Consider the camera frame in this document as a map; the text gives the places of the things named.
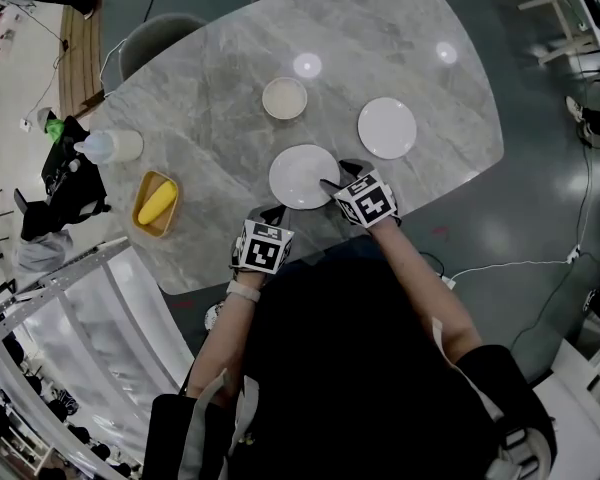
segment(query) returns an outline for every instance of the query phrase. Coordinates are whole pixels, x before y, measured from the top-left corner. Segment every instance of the gray marble tabletop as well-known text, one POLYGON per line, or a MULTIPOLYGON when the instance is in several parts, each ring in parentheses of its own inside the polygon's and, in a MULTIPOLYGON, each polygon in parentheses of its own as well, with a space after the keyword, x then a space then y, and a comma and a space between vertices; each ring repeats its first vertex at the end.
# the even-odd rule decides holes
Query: gray marble tabletop
MULTIPOLYGON (((375 164, 401 214, 459 187, 504 153, 489 80, 445 0, 263 0, 210 23, 129 78, 93 115, 92 130, 134 129, 145 140, 133 162, 101 168, 104 185, 139 255, 167 293, 225 282, 230 247, 249 211, 275 203, 268 173, 286 148, 316 144, 335 158, 375 164), (451 45, 457 61, 437 54, 451 45), (322 62, 301 78, 294 60, 322 62), (262 91, 278 76, 302 81, 303 114, 270 117, 262 91), (418 137, 398 160, 362 145, 358 115, 390 96, 413 112, 418 137), (163 239, 134 229, 142 176, 154 169, 180 185, 181 204, 163 239)), ((360 233, 333 204, 292 211, 291 259, 360 233)))

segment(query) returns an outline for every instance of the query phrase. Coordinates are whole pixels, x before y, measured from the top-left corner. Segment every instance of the hand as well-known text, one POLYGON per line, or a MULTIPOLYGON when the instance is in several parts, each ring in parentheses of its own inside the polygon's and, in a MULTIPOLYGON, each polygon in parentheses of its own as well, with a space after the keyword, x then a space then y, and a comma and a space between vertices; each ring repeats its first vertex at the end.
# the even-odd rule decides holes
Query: hand
POLYGON ((288 229, 286 210, 285 206, 261 206, 251 211, 231 253, 230 267, 235 272, 275 274, 280 270, 289 256, 294 235, 288 229))
POLYGON ((354 160, 342 160, 341 166, 348 167, 360 176, 362 168, 372 169, 362 177, 358 177, 347 185, 340 187, 329 180, 321 179, 320 186, 336 201, 342 216, 351 224, 369 229, 378 222, 385 220, 388 216, 398 218, 398 206, 393 196, 391 187, 382 181, 380 173, 366 161, 359 160, 360 165, 354 160))
POLYGON ((369 231, 371 236, 376 237, 377 235, 381 235, 388 231, 394 231, 396 229, 399 229, 396 219, 392 216, 387 216, 381 221, 376 222, 367 231, 369 231))

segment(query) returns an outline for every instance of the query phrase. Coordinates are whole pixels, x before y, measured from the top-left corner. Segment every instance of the white bottle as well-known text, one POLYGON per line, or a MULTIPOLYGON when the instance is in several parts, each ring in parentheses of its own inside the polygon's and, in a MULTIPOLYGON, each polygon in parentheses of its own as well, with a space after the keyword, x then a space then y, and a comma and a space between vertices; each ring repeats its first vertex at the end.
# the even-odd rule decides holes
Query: white bottle
POLYGON ((135 160, 142 154, 144 141, 133 130, 95 131, 84 142, 74 144, 73 148, 92 163, 103 165, 135 160))

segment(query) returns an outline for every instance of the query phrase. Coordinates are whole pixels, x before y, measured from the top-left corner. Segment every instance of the green object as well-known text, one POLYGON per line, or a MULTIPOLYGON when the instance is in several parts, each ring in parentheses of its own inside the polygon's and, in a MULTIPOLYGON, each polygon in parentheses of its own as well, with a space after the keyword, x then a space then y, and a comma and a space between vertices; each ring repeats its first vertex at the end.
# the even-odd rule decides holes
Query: green object
POLYGON ((44 129, 55 144, 60 140, 60 137, 62 137, 62 133, 64 132, 64 121, 60 119, 49 119, 44 129))

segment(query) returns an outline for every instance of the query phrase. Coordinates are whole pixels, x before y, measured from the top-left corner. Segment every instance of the white plate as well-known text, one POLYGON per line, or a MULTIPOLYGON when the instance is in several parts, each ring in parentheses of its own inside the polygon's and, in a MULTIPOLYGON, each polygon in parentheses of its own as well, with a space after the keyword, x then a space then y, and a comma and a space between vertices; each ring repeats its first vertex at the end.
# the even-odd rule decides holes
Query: white plate
POLYGON ((400 158, 416 141, 416 120, 404 103, 393 98, 378 98, 365 105, 358 118, 358 134, 374 155, 392 160, 400 158))
POLYGON ((329 202, 331 198, 320 188, 322 178, 340 183, 340 169, 328 151, 311 144, 284 150, 269 170, 273 195, 295 210, 312 210, 329 202))
POLYGON ((307 90, 295 78, 276 78, 264 88, 262 104, 276 119, 293 119, 307 106, 307 90))

